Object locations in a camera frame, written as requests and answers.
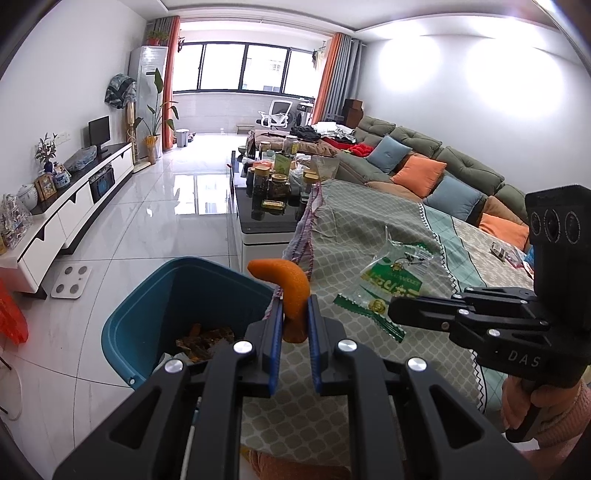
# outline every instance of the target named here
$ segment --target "camera lens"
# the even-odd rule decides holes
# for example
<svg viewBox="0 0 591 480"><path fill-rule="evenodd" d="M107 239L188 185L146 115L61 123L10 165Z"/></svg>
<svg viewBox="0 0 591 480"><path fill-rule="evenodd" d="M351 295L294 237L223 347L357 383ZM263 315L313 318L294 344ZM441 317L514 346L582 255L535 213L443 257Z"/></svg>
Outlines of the camera lens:
<svg viewBox="0 0 591 480"><path fill-rule="evenodd" d="M558 214L554 210L546 210L544 227L548 240L555 244L560 237L560 221L558 220Z"/></svg>
<svg viewBox="0 0 591 480"><path fill-rule="evenodd" d="M531 231L533 232L533 234L535 236L538 236L540 234L540 230L542 228L542 225L540 223L540 216L534 212L531 214Z"/></svg>
<svg viewBox="0 0 591 480"><path fill-rule="evenodd" d="M581 224L579 218L573 212L569 212L564 219L564 231L570 243L575 244L579 241Z"/></svg>

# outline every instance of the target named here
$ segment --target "office chair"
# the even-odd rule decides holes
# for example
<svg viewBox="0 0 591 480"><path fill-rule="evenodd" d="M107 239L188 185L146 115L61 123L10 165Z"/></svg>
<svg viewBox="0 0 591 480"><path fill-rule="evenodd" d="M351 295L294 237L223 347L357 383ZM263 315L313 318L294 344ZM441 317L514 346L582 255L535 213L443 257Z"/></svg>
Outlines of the office chair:
<svg viewBox="0 0 591 480"><path fill-rule="evenodd" d="M266 128L286 128L289 122L289 113L293 102L286 100L273 100L269 113L259 112L261 119L257 120L257 124Z"/></svg>

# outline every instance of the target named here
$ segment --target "snack wrapper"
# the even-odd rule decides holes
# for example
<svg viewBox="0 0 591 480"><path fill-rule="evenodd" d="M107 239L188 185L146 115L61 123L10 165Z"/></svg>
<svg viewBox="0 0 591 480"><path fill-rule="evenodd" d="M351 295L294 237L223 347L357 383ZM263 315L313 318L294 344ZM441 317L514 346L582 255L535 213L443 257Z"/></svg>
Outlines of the snack wrapper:
<svg viewBox="0 0 591 480"><path fill-rule="evenodd" d="M424 244L402 244L389 238L355 285L339 293L334 303L350 312L373 318L399 343L405 331L388 317L393 297L418 297L434 255Z"/></svg>

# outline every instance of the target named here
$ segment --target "power outlet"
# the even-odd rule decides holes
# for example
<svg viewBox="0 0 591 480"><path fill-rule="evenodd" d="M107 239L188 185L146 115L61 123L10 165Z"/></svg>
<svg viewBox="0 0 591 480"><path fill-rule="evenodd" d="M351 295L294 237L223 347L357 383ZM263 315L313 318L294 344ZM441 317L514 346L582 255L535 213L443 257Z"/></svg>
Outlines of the power outlet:
<svg viewBox="0 0 591 480"><path fill-rule="evenodd" d="M62 145L68 141L70 141L72 139L72 137L70 136L70 134L68 132L62 132L61 134L58 134L58 136L56 137L56 146L58 145Z"/></svg>

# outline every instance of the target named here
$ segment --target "picture frame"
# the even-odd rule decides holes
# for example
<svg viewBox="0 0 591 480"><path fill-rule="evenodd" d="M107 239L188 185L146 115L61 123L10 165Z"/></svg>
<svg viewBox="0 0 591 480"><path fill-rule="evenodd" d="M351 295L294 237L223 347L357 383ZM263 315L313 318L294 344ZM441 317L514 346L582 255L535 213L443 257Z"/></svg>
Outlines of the picture frame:
<svg viewBox="0 0 591 480"><path fill-rule="evenodd" d="M39 194L39 199L43 202L57 193L56 186L53 184L52 175L45 173L35 180L35 188Z"/></svg>

